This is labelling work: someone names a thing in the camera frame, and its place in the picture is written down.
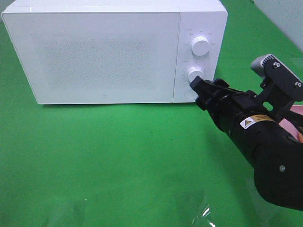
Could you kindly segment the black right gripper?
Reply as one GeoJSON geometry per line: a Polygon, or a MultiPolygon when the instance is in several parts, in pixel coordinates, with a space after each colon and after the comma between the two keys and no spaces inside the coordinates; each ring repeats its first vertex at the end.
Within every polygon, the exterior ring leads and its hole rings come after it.
{"type": "Polygon", "coordinates": [[[230,85],[223,79],[213,81],[203,80],[196,76],[190,83],[190,87],[197,93],[197,106],[203,111],[207,110],[213,118],[227,113],[227,105],[231,104],[231,109],[238,109],[241,112],[259,112],[263,107],[254,100],[252,91],[240,91],[230,88],[230,85]]]}

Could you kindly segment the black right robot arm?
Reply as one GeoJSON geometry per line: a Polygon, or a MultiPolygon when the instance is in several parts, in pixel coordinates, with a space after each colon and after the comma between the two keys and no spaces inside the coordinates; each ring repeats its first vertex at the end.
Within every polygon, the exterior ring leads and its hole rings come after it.
{"type": "Polygon", "coordinates": [[[252,91],[231,89],[222,79],[196,77],[196,104],[208,111],[254,170],[254,183],[269,203],[303,209],[303,145],[258,104],[252,91]]]}

